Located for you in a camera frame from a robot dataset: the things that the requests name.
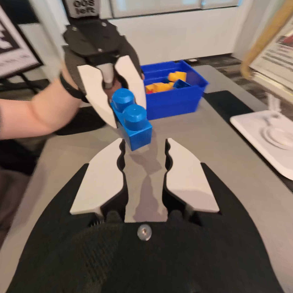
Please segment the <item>person's left hand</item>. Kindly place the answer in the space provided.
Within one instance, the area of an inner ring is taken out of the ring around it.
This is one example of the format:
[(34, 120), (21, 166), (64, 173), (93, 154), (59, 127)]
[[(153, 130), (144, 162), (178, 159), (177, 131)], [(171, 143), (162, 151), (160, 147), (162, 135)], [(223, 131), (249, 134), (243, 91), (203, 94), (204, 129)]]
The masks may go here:
[(75, 84), (74, 80), (72, 79), (68, 69), (67, 69), (67, 66), (65, 65), (65, 63), (62, 63), (62, 66), (61, 66), (61, 73), (62, 73), (62, 76), (64, 78), (64, 80), (70, 84), (73, 88), (75, 88), (76, 90), (79, 90), (79, 87)]

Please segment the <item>blue two-stud building block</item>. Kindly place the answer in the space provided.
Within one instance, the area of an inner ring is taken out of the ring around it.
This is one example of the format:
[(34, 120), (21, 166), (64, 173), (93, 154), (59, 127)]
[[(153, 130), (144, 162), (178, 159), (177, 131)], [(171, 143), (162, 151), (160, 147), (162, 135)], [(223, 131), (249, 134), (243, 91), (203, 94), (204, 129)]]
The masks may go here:
[(147, 111), (135, 103), (134, 94), (130, 90), (116, 90), (110, 105), (117, 126), (132, 151), (151, 143), (153, 128), (147, 119)]

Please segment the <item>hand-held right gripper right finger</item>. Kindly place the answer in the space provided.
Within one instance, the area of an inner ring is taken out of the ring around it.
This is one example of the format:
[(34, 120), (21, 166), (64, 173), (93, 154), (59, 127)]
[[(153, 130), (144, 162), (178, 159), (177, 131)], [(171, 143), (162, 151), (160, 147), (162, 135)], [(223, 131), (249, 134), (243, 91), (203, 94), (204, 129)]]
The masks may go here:
[(172, 138), (165, 141), (165, 155), (162, 201), (168, 216), (175, 210), (188, 220), (196, 212), (219, 213), (201, 161)]

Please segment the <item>black and white marker sign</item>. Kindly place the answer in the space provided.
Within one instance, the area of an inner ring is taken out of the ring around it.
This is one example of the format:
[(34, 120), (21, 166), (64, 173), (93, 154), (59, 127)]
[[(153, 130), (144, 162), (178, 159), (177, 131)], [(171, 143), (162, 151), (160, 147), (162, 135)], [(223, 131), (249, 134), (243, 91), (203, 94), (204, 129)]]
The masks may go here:
[(20, 27), (9, 18), (0, 6), (0, 81), (1, 92), (31, 90), (38, 93), (43, 88), (39, 81), (31, 81), (25, 73), (44, 66)]

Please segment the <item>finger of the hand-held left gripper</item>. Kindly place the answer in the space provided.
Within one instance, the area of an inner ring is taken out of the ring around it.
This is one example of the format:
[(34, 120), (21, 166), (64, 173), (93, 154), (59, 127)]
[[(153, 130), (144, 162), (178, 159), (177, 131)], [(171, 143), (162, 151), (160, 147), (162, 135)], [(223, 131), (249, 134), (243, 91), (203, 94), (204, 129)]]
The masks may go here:
[(108, 96), (103, 89), (103, 76), (100, 69), (90, 65), (81, 65), (77, 67), (81, 77), (86, 98), (95, 109), (101, 119), (111, 126), (117, 128), (115, 114), (109, 104)]
[(136, 104), (147, 108), (145, 86), (142, 77), (129, 56), (119, 57), (115, 70), (127, 83), (128, 89), (134, 94)]

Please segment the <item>blue plastic bin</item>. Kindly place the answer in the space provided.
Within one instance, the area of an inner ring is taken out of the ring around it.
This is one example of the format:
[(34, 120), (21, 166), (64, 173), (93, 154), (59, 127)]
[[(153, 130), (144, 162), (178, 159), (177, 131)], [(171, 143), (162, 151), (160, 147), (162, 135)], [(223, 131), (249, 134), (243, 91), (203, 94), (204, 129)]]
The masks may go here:
[[(183, 60), (142, 65), (148, 120), (195, 112), (208, 85), (197, 71)], [(169, 84), (170, 90), (146, 89), (153, 84)]]

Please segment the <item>pile of colourful building blocks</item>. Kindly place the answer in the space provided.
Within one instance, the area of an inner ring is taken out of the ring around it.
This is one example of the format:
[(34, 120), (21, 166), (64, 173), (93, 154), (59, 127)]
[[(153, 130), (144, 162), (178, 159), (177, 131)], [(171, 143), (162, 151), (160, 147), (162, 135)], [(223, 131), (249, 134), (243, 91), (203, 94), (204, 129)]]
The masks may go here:
[(182, 71), (175, 71), (168, 74), (162, 82), (152, 83), (145, 86), (146, 94), (166, 92), (174, 89), (183, 89), (191, 87), (186, 82), (187, 73)]

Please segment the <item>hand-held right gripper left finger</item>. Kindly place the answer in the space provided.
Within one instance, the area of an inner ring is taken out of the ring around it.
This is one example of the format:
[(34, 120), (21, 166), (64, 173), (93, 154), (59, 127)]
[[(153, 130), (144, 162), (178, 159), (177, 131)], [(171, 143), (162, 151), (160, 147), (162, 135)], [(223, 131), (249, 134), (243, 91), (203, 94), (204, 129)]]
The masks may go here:
[(125, 168), (125, 140), (116, 139), (98, 152), (89, 162), (75, 200), (71, 215), (94, 213), (105, 219), (116, 211), (125, 219), (128, 188)]

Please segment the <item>person's left forearm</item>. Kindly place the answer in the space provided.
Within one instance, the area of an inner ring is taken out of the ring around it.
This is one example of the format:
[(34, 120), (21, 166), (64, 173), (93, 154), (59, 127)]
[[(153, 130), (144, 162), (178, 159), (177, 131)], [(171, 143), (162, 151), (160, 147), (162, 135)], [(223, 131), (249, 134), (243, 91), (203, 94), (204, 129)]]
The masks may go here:
[(1, 140), (39, 137), (61, 129), (76, 115), (81, 99), (55, 79), (31, 101), (0, 100)]

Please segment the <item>large paned window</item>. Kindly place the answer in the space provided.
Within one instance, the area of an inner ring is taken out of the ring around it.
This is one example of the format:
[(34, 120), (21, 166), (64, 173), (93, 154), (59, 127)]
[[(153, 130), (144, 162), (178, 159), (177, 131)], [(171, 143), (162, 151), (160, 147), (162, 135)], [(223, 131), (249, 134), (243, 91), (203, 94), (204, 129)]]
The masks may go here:
[(239, 0), (111, 0), (114, 18), (239, 6)]

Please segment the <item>person's dark trousers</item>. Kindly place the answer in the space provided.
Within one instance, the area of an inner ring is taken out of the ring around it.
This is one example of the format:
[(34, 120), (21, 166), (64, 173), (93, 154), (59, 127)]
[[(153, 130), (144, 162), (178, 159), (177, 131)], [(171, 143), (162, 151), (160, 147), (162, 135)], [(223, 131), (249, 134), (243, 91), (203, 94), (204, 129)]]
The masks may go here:
[(0, 170), (0, 247), (12, 225), (30, 176), (12, 170)]

